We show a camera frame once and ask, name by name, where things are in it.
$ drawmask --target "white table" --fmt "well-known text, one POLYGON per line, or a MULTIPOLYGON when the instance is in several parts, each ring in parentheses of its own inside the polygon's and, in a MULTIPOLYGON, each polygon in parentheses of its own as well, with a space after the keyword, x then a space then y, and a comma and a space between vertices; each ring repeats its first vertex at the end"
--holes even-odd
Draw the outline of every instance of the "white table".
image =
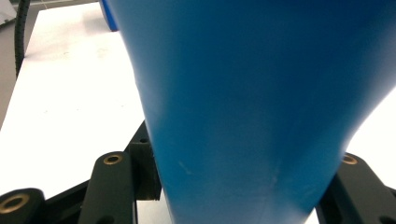
MULTIPOLYGON (((120 33, 99 5, 41 11, 0 132, 0 195, 37 188, 49 198, 89 179, 95 160, 124 150, 142 120, 120 33)), ((396 91, 348 151, 396 188, 396 91)), ((171 223, 164 198, 139 202, 138 212, 141 224, 171 223)))

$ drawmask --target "blue object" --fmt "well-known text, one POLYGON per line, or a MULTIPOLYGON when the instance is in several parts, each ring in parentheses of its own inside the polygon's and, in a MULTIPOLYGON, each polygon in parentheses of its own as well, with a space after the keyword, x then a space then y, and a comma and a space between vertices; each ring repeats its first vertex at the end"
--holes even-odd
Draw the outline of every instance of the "blue object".
POLYGON ((99 0, 100 8, 102 9, 103 16, 105 17, 105 21, 110 28, 111 31, 118 31, 116 22, 113 19, 110 8, 108 7, 107 0, 99 0))
POLYGON ((304 222, 396 83, 396 1, 109 4, 176 224, 304 222))

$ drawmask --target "black mount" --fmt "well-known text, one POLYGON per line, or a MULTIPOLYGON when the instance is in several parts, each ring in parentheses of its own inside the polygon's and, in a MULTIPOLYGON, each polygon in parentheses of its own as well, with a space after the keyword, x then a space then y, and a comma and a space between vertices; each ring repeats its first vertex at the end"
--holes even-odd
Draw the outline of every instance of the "black mount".
MULTIPOLYGON (((145 122, 123 152, 95 163, 90 180, 48 200, 39 189, 0 197, 1 224, 137 224, 136 200, 160 200, 161 182, 145 122)), ((396 190, 361 158, 346 154, 316 206, 320 224, 396 224, 396 190)))

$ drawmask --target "black cable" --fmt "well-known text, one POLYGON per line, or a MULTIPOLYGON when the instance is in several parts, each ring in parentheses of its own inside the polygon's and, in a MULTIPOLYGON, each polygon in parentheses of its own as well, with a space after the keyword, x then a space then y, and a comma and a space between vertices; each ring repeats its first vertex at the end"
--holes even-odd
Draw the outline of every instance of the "black cable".
POLYGON ((17 18, 15 20, 14 49, 17 78, 24 58, 24 30, 29 6, 30 0, 21 0, 18 4, 17 18))

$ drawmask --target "brass insert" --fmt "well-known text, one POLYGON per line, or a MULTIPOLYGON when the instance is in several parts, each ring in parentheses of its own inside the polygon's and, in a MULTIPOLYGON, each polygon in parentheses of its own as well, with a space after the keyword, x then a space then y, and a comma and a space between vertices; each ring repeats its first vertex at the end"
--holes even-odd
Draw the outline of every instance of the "brass insert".
POLYGON ((103 160, 106 165, 113 165, 119 163, 120 161, 122 161, 122 156, 117 154, 109 155, 103 160))
POLYGON ((349 165, 355 165, 355 164, 358 163, 358 161, 355 158, 351 157, 351 156, 344 155, 343 163, 346 163, 346 164, 349 164, 349 165))
POLYGON ((0 214, 14 212, 29 202, 29 195, 25 193, 15 194, 0 203, 0 214))

